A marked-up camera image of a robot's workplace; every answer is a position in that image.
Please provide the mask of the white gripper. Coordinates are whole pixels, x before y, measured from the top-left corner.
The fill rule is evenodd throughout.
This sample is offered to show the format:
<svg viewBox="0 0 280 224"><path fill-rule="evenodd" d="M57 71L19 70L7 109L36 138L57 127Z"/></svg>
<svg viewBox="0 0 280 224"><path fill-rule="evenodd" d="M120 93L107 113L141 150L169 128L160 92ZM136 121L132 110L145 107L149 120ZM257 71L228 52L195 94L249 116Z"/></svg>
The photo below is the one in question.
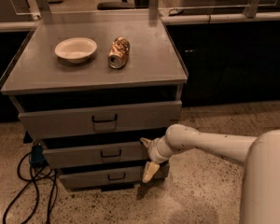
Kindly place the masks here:
<svg viewBox="0 0 280 224"><path fill-rule="evenodd" d="M147 153L152 161L148 161L145 166L142 181L148 183L160 168L159 163L168 161L173 156L173 151L165 137L154 140L145 137L140 138L140 142L147 148Z"/></svg>

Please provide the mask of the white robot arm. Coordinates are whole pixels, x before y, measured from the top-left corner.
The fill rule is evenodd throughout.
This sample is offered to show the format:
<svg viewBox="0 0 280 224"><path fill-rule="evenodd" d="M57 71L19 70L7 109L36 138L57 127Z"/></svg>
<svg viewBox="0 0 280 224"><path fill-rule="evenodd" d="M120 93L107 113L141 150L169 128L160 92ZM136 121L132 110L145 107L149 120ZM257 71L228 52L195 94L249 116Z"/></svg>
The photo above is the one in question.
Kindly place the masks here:
<svg viewBox="0 0 280 224"><path fill-rule="evenodd" d="M244 166L239 224L280 224L280 130L255 137L202 133L174 124L164 136L140 142L149 157L143 182L172 156L197 148Z"/></svg>

